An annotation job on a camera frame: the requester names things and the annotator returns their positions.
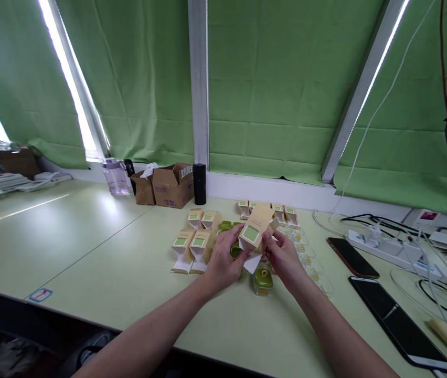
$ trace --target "table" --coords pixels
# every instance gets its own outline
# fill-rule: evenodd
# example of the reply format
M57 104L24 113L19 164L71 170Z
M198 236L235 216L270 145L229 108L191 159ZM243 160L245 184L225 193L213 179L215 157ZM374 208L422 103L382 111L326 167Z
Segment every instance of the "table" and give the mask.
M0 294L26 298L151 209L77 180L0 198Z
M190 202L181 210L153 207L44 284L53 294L37 305L124 330L197 277L169 272L175 262L170 246L177 232L188 226L191 207L197 206ZM234 201L208 198L204 208L220 211L224 220L239 219ZM298 219L334 285L331 301L342 315L400 376L432 377L402 358L349 284L350 271L325 241L334 235L315 224L312 212L299 210ZM328 224L326 214L320 219ZM339 222L332 227L347 228ZM391 281L389 273L396 266L361 253L381 274L384 288L447 356L447 347L424 324L431 316ZM402 283L414 292L409 274L403 275ZM274 284L272 297L258 297L251 291L249 275L243 273L201 309L175 347L272 376L332 376L304 314L277 277Z

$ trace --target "hand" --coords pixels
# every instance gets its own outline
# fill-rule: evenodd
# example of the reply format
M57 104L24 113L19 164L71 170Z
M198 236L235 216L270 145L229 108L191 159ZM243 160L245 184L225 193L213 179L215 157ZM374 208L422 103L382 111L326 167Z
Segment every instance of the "hand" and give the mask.
M244 224L240 224L218 235L211 259L206 271L201 276L202 279L207 281L207 285L211 290L211 296L224 290L241 276L244 262L252 251L251 249L244 250L236 260L232 261L230 248L232 244L238 241L239 230L243 227Z
M297 256L293 242L279 231L275 231L273 236L278 241L274 240L267 231L262 234L266 246L265 255L288 291L292 292L295 283L299 277L306 274L306 271Z

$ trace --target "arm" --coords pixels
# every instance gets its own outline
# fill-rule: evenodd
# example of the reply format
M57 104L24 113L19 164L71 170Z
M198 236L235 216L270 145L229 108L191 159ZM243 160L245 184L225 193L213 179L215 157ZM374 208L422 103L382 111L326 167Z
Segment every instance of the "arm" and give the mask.
M243 226L238 225L218 236L204 274L127 328L73 377L150 376L201 307L241 275L251 251L243 251L232 261L230 247L237 241Z
M266 254L288 291L311 323L339 377L397 377L306 274L291 240L281 232L265 233Z

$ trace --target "purple item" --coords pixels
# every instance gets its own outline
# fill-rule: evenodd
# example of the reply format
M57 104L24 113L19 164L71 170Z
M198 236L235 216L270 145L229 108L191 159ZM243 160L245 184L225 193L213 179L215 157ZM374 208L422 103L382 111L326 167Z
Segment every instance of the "purple item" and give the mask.
M127 194L129 192L129 184L124 165L120 161L112 157L108 157L102 164L104 170L104 178L107 181L108 189L111 194Z

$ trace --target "black thermos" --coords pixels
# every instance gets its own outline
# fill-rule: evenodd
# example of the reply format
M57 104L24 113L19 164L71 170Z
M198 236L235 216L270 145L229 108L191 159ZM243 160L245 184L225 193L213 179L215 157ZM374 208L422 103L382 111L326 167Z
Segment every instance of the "black thermos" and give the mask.
M206 165L194 164L192 166L194 174L194 202L196 205L206 204Z

